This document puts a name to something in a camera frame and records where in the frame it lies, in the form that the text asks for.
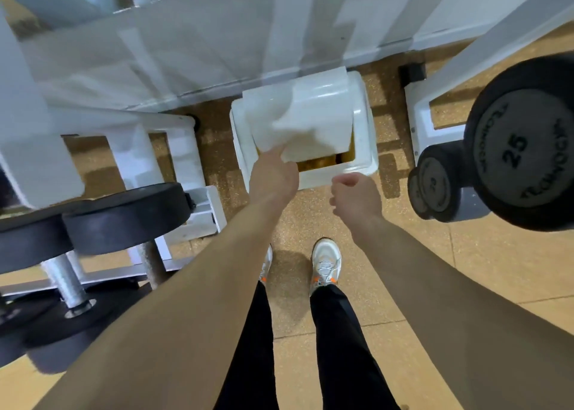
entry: baseboard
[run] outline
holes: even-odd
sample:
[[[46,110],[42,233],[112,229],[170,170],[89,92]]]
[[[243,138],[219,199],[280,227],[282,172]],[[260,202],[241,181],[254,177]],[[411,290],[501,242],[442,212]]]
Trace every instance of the baseboard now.
[[[197,90],[190,93],[184,93],[177,97],[149,101],[141,105],[129,107],[127,109],[142,112],[162,112],[170,109],[180,108],[182,106],[194,105],[200,102],[221,99],[223,97],[237,96],[241,95],[243,90],[248,90],[249,88],[256,88],[263,85],[283,82],[285,80],[297,78],[299,76],[305,76],[311,73],[318,73],[324,70],[329,70],[330,68],[339,67],[340,65],[345,65],[346,67],[356,67],[357,65],[378,61],[379,59],[394,55],[396,53],[412,50],[423,50],[440,46],[442,44],[448,44],[478,37],[484,34],[492,26],[493,24],[483,24],[469,28],[452,30],[447,29],[431,34],[415,36],[413,38],[400,40],[398,42],[384,44],[372,50],[349,52],[346,53],[342,59],[330,60],[313,65],[306,65],[305,67],[296,66],[291,68],[284,68],[282,70],[265,73],[259,78],[228,82],[218,86],[204,88],[202,90]]]

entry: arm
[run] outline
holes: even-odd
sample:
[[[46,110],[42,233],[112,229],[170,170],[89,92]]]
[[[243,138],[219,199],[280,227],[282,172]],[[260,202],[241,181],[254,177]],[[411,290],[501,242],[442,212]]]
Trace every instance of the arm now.
[[[298,188],[282,149],[262,153],[250,204],[189,265],[114,322],[36,407],[212,409],[271,234]]]
[[[372,179],[337,176],[332,193],[334,213],[465,409],[572,407],[574,336],[474,282],[386,221]]]

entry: person's right arm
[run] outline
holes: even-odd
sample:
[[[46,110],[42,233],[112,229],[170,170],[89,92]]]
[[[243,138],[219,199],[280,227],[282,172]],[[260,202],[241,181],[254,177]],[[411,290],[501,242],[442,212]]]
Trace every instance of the person's right arm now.
[[[574,408],[574,336],[474,282],[385,220],[369,177],[336,176],[332,193],[334,214],[465,410]]]

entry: forearm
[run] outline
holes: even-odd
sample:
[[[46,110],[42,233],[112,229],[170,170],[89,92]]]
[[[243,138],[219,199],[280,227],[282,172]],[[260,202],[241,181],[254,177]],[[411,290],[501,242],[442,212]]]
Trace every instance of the forearm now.
[[[213,408],[280,213],[268,204],[243,209],[112,324],[37,408]]]
[[[573,336],[464,276],[383,219],[358,238],[463,407],[571,405]]]

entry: white wall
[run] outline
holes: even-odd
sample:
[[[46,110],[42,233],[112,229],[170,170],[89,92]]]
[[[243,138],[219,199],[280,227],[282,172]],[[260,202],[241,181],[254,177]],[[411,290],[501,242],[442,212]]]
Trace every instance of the white wall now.
[[[160,0],[22,49],[51,103],[162,110],[477,35],[522,1]]]

